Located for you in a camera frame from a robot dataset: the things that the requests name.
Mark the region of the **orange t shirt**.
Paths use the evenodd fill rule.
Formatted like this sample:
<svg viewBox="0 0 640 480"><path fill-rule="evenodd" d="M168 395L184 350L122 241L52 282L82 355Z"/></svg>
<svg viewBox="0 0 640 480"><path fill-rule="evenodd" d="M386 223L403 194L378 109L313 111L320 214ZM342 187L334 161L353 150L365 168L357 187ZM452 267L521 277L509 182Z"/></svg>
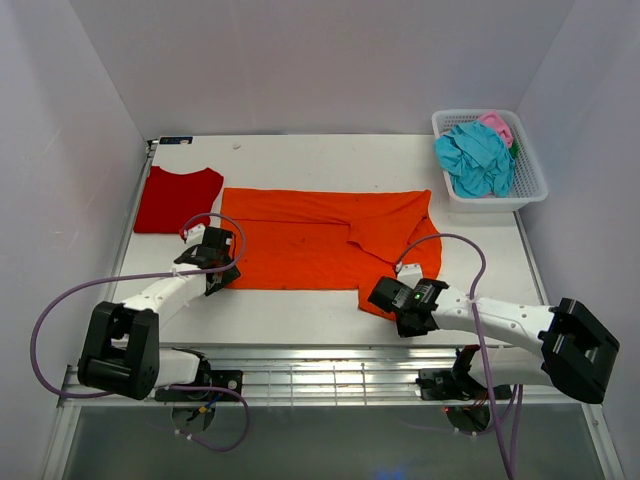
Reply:
<svg viewBox="0 0 640 480"><path fill-rule="evenodd" d="M227 188L221 212L245 238L237 290L355 290L358 307L381 317L368 301L399 259L438 276L442 243L429 216L429 190L337 193Z"/></svg>

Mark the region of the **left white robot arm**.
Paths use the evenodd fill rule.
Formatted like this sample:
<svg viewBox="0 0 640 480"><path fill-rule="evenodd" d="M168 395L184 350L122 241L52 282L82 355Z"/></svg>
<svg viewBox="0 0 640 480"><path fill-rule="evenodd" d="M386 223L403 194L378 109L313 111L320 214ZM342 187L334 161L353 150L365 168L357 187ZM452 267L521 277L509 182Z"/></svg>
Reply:
<svg viewBox="0 0 640 480"><path fill-rule="evenodd" d="M136 400L173 384L190 399L205 397L212 376L204 357L162 349L160 330L191 301L241 277L233 264L233 242L231 231L200 224L187 233L187 249L167 278L120 303L98 304L78 364L80 384Z"/></svg>

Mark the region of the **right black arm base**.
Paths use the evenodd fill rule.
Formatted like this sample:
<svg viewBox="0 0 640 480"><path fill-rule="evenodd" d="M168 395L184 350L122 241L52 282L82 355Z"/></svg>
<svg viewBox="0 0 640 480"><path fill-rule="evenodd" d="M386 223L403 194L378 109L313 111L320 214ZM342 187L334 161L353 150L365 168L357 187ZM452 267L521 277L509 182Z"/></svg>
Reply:
<svg viewBox="0 0 640 480"><path fill-rule="evenodd" d="M423 400L487 400L488 390L470 376L473 360L481 360L479 345L456 350L456 360L450 369L421 369L415 383Z"/></svg>

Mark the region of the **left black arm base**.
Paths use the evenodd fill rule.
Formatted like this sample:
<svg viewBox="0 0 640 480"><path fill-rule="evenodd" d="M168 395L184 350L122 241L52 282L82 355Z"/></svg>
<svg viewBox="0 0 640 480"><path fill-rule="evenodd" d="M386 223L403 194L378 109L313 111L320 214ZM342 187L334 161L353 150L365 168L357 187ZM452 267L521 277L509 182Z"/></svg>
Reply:
<svg viewBox="0 0 640 480"><path fill-rule="evenodd" d="M204 387L225 388L240 394L241 370L216 370L209 359L193 350L161 349L159 374L154 386L158 402L191 402L206 404L215 398L233 401L234 397Z"/></svg>

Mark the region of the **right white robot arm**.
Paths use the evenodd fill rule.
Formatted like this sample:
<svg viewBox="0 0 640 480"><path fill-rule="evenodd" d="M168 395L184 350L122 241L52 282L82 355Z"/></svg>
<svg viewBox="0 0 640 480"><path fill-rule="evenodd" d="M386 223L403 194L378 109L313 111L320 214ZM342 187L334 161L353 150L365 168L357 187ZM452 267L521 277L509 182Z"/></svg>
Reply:
<svg viewBox="0 0 640 480"><path fill-rule="evenodd" d="M410 287L383 277L369 303L392 315L402 338L436 330L483 333L500 348L463 347L449 371L418 379L423 396L467 400L490 386L503 399L515 385L554 387L587 404L603 402L619 341L581 302L527 306L490 298L471 301L442 281L422 279Z"/></svg>

